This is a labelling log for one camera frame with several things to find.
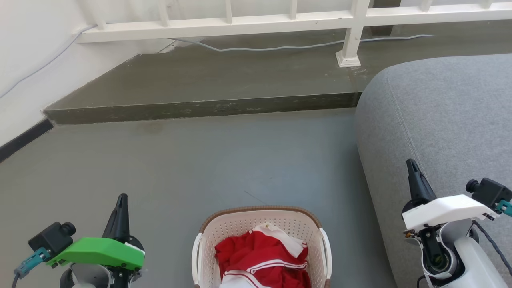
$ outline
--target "laundry basket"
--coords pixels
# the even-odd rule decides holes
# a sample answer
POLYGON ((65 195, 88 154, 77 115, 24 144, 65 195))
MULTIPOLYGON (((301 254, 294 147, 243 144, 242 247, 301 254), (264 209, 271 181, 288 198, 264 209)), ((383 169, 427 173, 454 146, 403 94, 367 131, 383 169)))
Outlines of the laundry basket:
POLYGON ((288 206, 253 206, 219 211, 204 221, 192 250, 192 277, 196 288, 221 284, 215 246, 230 236, 241 236, 259 224, 270 223, 308 244, 312 288, 331 286, 332 256, 327 234, 309 211, 288 206))

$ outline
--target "black baseboard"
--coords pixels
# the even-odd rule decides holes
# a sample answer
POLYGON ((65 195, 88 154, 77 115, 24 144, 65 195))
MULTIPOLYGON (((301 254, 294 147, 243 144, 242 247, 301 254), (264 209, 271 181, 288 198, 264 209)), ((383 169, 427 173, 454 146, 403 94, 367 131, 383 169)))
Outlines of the black baseboard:
POLYGON ((36 126, 25 131, 22 135, 3 145, 0 147, 0 162, 9 158, 9 156, 16 153, 16 151, 34 141, 37 137, 50 131, 52 128, 52 123, 48 119, 45 119, 39 122, 36 126))

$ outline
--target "gray sofa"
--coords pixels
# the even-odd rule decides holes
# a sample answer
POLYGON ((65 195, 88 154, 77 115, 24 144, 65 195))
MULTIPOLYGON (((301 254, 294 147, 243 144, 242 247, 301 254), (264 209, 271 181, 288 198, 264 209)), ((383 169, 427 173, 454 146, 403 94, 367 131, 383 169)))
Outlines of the gray sofa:
MULTIPOLYGON (((420 250, 404 242, 401 219, 410 199, 406 160, 418 162, 438 197, 466 193, 472 178, 512 188, 512 54, 435 58, 383 70, 357 105, 356 133, 397 286, 415 287, 420 250)), ((512 260, 512 218, 482 225, 512 260)), ((512 287, 483 236, 480 244, 512 287)))

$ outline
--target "white wall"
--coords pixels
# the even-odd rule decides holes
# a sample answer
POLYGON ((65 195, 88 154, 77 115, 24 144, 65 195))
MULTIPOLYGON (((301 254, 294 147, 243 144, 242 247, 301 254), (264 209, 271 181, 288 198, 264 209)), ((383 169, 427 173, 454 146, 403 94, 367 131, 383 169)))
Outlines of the white wall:
MULTIPOLYGON (((92 24, 85 0, 0 0, 0 91, 55 56, 92 24)), ((224 0, 167 0, 171 19, 224 17, 224 0)), ((158 19, 157 0, 99 1, 107 23, 158 19)), ((351 0, 298 0, 299 12, 350 8, 351 0)), ((288 13, 289 0, 232 0, 233 15, 288 13)), ((49 66, 0 98, 0 146, 43 120, 49 104, 135 56, 170 40, 73 44, 49 66)))
MULTIPOLYGON (((0 91, 53 58, 86 22, 76 0, 0 1, 0 91)), ((43 120, 41 110, 52 102, 137 53, 166 43, 170 40, 73 44, 0 98, 0 146, 43 120)))

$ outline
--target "red clothing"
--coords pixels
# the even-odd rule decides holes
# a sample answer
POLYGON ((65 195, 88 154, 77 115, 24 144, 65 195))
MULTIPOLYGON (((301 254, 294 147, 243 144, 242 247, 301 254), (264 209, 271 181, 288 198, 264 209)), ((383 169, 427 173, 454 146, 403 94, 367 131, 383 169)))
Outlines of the red clothing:
POLYGON ((304 247, 297 258, 274 237, 259 231, 228 237, 215 246, 221 279, 242 277, 254 287, 311 288, 304 247))

